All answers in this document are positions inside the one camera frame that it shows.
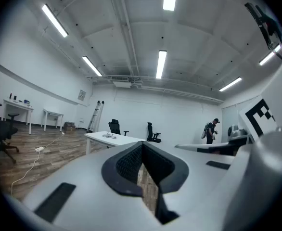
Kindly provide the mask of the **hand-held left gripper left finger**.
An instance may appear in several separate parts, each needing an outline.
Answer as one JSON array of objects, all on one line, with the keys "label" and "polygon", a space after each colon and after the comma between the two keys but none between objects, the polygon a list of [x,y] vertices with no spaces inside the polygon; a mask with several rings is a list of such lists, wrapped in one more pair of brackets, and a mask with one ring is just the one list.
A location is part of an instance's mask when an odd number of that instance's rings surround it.
[{"label": "hand-held left gripper left finger", "polygon": [[125,144],[79,157],[36,185],[23,199],[31,211],[66,182],[75,189],[53,221],[70,231],[152,231],[161,226],[142,198],[122,196],[103,180],[103,163],[127,149]]}]

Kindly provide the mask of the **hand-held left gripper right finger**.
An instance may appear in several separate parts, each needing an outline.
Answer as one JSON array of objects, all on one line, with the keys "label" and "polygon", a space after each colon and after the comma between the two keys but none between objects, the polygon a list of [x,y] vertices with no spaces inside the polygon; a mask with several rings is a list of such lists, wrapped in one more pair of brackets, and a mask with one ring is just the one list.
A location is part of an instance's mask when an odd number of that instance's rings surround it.
[{"label": "hand-held left gripper right finger", "polygon": [[159,194],[151,231],[221,231],[229,197],[220,190],[227,170],[208,162],[231,165],[234,156],[143,143],[145,167]]}]

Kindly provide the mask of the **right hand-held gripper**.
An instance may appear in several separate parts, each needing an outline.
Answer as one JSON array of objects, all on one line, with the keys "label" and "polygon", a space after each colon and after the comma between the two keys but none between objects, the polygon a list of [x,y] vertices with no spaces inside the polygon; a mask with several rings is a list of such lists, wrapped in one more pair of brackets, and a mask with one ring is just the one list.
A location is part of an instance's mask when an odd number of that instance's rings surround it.
[{"label": "right hand-held gripper", "polygon": [[[261,96],[274,123],[260,117],[260,105],[248,111],[263,133],[251,149],[243,179],[228,206],[223,223],[226,231],[282,231],[282,65]],[[236,154],[236,146],[229,143],[177,144],[175,148]]]}]

